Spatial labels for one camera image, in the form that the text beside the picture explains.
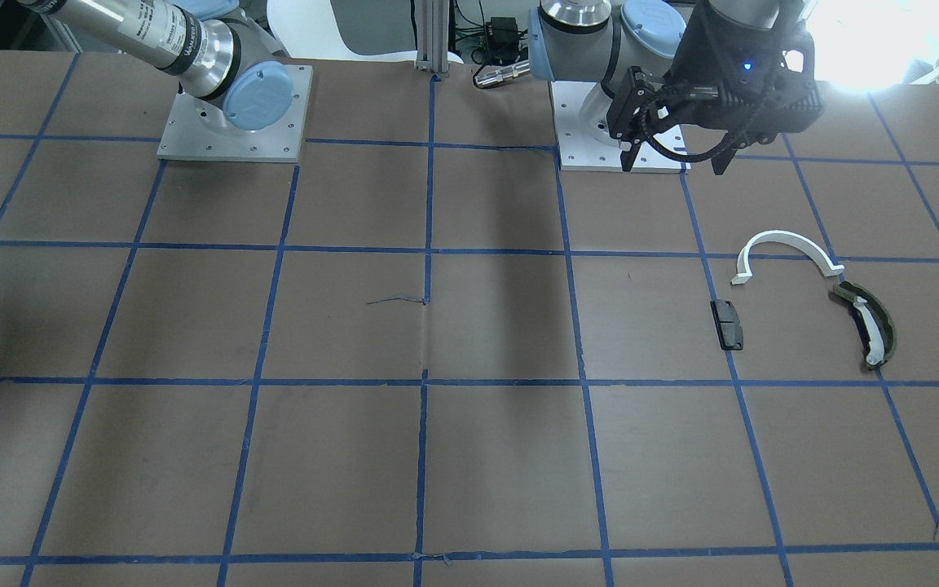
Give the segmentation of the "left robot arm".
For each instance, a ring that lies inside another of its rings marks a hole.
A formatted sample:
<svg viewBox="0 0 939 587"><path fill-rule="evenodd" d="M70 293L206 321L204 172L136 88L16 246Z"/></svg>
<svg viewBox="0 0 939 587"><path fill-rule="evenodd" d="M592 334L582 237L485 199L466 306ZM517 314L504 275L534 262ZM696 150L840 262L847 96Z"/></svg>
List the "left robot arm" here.
<svg viewBox="0 0 939 587"><path fill-rule="evenodd" d="M533 77L550 83L567 170L724 174L741 150L807 130L825 103L805 1L541 1Z"/></svg>

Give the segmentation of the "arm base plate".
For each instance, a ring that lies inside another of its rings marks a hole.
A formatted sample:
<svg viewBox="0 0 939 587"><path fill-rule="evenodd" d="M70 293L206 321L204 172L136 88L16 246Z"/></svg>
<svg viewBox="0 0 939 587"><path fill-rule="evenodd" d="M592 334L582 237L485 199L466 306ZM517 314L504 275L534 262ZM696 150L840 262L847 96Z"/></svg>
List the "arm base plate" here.
<svg viewBox="0 0 939 587"><path fill-rule="evenodd" d="M242 130L223 111L187 93L176 95L156 154L178 162L260 162L297 164L303 145L314 69L287 64L294 90L279 121L263 130Z"/></svg>
<svg viewBox="0 0 939 587"><path fill-rule="evenodd" d="M553 122L558 134L558 150L564 170L621 172L619 142L610 137L605 115L611 105L599 83L551 82ZM680 126L659 135L662 145L676 152L686 152ZM660 156L651 146L643 144L633 163L636 174L679 174L690 170L682 164Z"/></svg>

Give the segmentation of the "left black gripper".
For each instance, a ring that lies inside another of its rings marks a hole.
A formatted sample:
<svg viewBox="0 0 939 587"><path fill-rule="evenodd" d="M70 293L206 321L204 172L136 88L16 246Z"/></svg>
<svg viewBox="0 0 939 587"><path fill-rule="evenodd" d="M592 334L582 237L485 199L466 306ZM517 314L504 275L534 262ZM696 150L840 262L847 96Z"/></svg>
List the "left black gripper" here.
<svg viewBox="0 0 939 587"><path fill-rule="evenodd" d="M619 160L623 172L633 171L644 143L660 156L688 156L688 152L665 148L657 138L672 126L692 124L723 130L719 142L699 153L712 156L712 172L722 177L737 152L764 142L760 129L763 111L763 77L747 77L741 72L733 77L719 74L713 83L668 79L657 86L644 70L629 69L608 108L606 127L622 149Z"/></svg>

